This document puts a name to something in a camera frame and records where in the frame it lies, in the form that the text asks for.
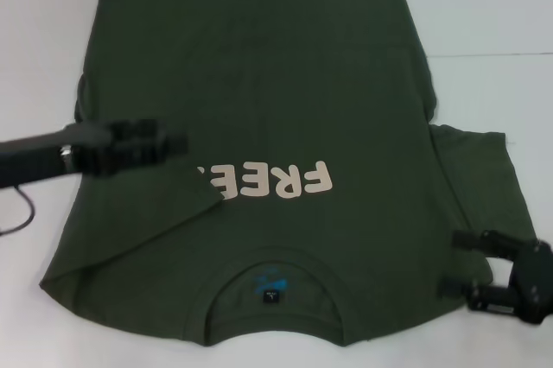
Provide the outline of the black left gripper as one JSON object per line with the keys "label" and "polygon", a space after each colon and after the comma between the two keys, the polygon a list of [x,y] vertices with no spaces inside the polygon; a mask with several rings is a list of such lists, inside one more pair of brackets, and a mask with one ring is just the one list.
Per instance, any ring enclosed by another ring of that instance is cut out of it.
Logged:
{"label": "black left gripper", "polygon": [[70,165],[81,174],[113,175],[188,153],[188,135],[151,119],[67,126]]}

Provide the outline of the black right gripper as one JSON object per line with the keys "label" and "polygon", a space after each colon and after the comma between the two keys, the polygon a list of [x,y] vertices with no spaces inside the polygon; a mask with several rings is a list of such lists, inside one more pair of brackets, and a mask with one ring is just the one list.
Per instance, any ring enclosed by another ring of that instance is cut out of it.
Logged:
{"label": "black right gripper", "polygon": [[442,279],[439,297],[463,299],[468,309],[489,313],[514,313],[530,324],[541,324],[552,315],[552,249],[541,240],[523,240],[496,231],[479,236],[455,231],[452,246],[480,251],[486,257],[513,261],[509,286],[514,290],[455,279]]}

